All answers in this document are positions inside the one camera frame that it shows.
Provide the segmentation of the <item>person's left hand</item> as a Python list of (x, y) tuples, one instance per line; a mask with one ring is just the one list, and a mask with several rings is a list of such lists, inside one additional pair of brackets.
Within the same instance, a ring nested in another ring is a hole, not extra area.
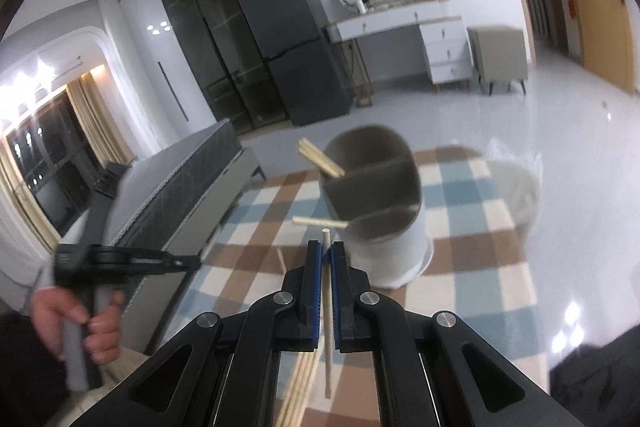
[(32, 296), (32, 325), (42, 343), (59, 359), (62, 359), (63, 354), (62, 323), (70, 321), (86, 326), (86, 352), (94, 363), (105, 365), (116, 361), (120, 355), (124, 302), (124, 293), (113, 291), (108, 306), (92, 317), (68, 289), (45, 287), (38, 289)]

